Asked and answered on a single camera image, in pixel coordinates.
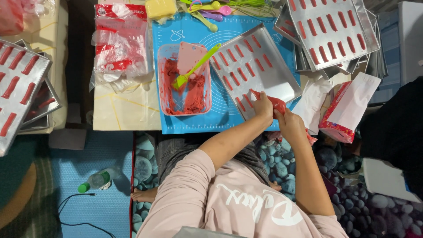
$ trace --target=piping bag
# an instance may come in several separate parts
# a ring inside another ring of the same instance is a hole
[[[254,94],[254,96],[258,99],[258,100],[260,100],[260,93],[259,92],[257,92],[257,91],[254,91],[254,90],[252,90],[252,89],[250,89],[250,91]],[[279,112],[280,112],[280,114],[282,114],[282,115],[285,115],[285,109],[286,109],[286,103],[284,102],[284,101],[282,101],[282,100],[280,100],[279,98],[276,98],[276,97],[269,97],[269,96],[267,96],[267,98],[270,100],[270,102],[272,103],[272,105],[273,105],[273,109],[276,109],[276,110],[278,110]],[[277,120],[277,117],[276,117],[276,115],[273,113],[273,119],[276,119]],[[308,129],[306,128],[305,129],[305,133],[307,134],[307,139],[308,139],[308,142],[310,143],[310,145],[313,145],[314,144],[314,142],[316,142],[317,141],[317,139],[316,138],[314,138],[314,137],[311,137],[310,136],[310,134],[308,134]],[[279,135],[278,137],[277,137],[280,141],[282,141],[282,135]]]

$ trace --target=black cable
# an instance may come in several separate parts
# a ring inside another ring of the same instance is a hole
[[[79,224],[67,224],[67,223],[64,223],[64,222],[62,222],[62,221],[60,220],[60,213],[61,213],[61,212],[63,211],[63,209],[65,208],[65,206],[66,206],[66,204],[68,203],[69,199],[70,199],[71,197],[73,197],[73,196],[80,196],[80,195],[95,196],[96,194],[93,194],[93,193],[91,193],[91,194],[74,194],[74,195],[70,195],[70,196],[69,196],[69,197],[67,197],[65,200],[63,200],[63,202],[59,205],[59,208],[58,208],[58,210],[59,210],[59,214],[58,214],[58,220],[59,220],[59,222],[60,222],[61,224],[65,225],[65,226],[71,226],[71,227],[74,227],[74,226],[80,226],[80,225],[89,225],[89,226],[92,226],[92,227],[94,227],[94,228],[97,228],[97,229],[99,229],[99,230],[103,231],[104,233],[106,233],[106,234],[110,235],[110,237],[111,237],[111,238],[116,238],[116,236],[115,236],[114,234],[112,234],[112,233],[110,233],[110,232],[108,232],[108,231],[106,231],[106,230],[104,230],[104,229],[102,229],[102,228],[100,228],[100,227],[94,226],[94,225],[93,225],[93,224],[91,224],[91,223],[84,222],[84,223],[79,223]]]

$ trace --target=yellow butter block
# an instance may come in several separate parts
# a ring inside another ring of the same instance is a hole
[[[176,13],[175,0],[148,0],[145,5],[147,16],[151,19],[171,17]]]

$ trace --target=green bottle cap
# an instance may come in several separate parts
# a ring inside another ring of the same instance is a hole
[[[85,182],[78,187],[78,192],[85,193],[86,191],[90,190],[90,184]]]

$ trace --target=beige table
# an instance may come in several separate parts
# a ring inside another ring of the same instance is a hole
[[[24,31],[16,36],[2,37],[9,42],[24,39],[35,52],[44,51],[47,57],[53,61],[49,71],[49,79],[52,83],[63,107],[51,113],[52,122],[49,129],[29,132],[50,133],[53,129],[65,127],[67,114],[65,66],[67,60],[67,26],[68,12],[66,1],[55,0],[54,12],[48,16],[38,18],[36,15],[26,15]]]
[[[144,0],[99,0],[101,4],[113,2],[143,4]],[[301,74],[301,85],[304,87],[308,80],[318,78],[318,72]],[[349,76],[340,74],[335,82],[347,80]],[[327,100],[324,107],[329,107],[329,104]],[[93,129],[161,130],[159,107],[155,74],[151,80],[130,93],[116,94],[110,86],[97,86],[94,93]]]

